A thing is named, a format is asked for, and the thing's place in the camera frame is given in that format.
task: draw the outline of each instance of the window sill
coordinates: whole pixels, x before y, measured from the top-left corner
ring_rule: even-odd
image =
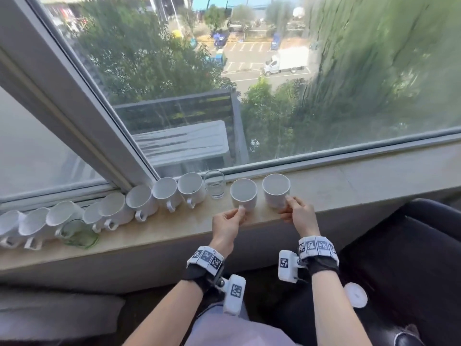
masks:
[[[461,187],[461,142],[374,155],[367,159],[340,162],[285,173],[291,194],[311,201],[317,212],[376,203],[397,198]],[[248,214],[242,230],[250,230],[279,219],[277,211],[264,202],[262,177],[256,209]],[[230,184],[222,199],[207,198],[194,210],[182,204],[175,213],[160,209],[145,223],[132,221],[115,232],[102,232],[93,248],[81,250],[57,241],[46,242],[40,251],[2,250],[0,272],[45,262],[147,247],[211,231],[212,215],[232,207]]]

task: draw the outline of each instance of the hand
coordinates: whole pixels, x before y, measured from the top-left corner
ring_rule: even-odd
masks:
[[[213,216],[213,239],[210,247],[226,258],[234,249],[234,239],[238,234],[238,225],[245,221],[245,208],[240,206]]]
[[[298,197],[285,197],[288,204],[279,211],[280,218],[286,223],[293,223],[302,237],[320,235],[317,216],[315,216],[314,206],[305,204]]]

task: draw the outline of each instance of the white disc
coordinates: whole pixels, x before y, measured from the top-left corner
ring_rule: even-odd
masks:
[[[344,290],[346,291],[346,295],[352,307],[363,308],[366,306],[368,296],[360,285],[356,283],[347,283],[344,286]]]

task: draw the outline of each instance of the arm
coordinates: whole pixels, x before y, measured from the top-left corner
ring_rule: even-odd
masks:
[[[314,207],[299,198],[287,197],[280,217],[293,223],[301,237],[320,235]],[[321,346],[372,346],[355,314],[336,272],[320,271],[312,276],[315,330]]]
[[[234,249],[238,225],[244,221],[244,215],[245,209],[240,208],[213,217],[213,239],[209,246],[224,258]],[[124,346],[178,346],[202,298],[202,290],[195,282],[181,280],[142,321]]]

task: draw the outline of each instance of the white mug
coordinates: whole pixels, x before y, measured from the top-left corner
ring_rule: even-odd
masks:
[[[23,237],[19,235],[19,224],[26,215],[18,210],[10,210],[0,216],[0,246],[15,249],[22,243]]]
[[[170,212],[175,212],[176,207],[182,202],[182,196],[177,188],[176,180],[171,177],[164,177],[155,182],[152,195],[157,199],[159,205],[167,208]]]
[[[238,179],[230,186],[230,196],[234,208],[242,205],[245,210],[251,211],[256,207],[258,186],[250,179]]]
[[[136,211],[135,218],[138,222],[144,222],[147,217],[158,210],[156,199],[152,195],[152,189],[146,185],[134,187],[126,195],[126,204]]]
[[[106,196],[99,203],[99,214],[104,217],[104,228],[115,231],[118,226],[130,222],[135,212],[125,202],[122,193],[114,192]]]
[[[95,233],[100,233],[101,229],[104,228],[104,222],[106,222],[106,219],[99,213],[99,203],[93,203],[88,206],[84,211],[82,220],[87,225],[90,225]]]
[[[53,206],[48,212],[46,221],[49,227],[56,227],[55,236],[58,238],[66,238],[62,235],[62,227],[72,220],[81,219],[84,210],[76,203],[70,200],[65,200]]]
[[[55,227],[47,225],[50,209],[38,208],[29,212],[19,224],[19,234],[27,238],[25,249],[40,250],[46,239],[55,237]]]
[[[284,208],[285,196],[290,194],[290,180],[285,175],[273,173],[262,180],[262,190],[266,203],[271,208]]]
[[[177,188],[190,209],[195,208],[197,204],[205,200],[205,182],[197,173],[182,175],[177,182]]]

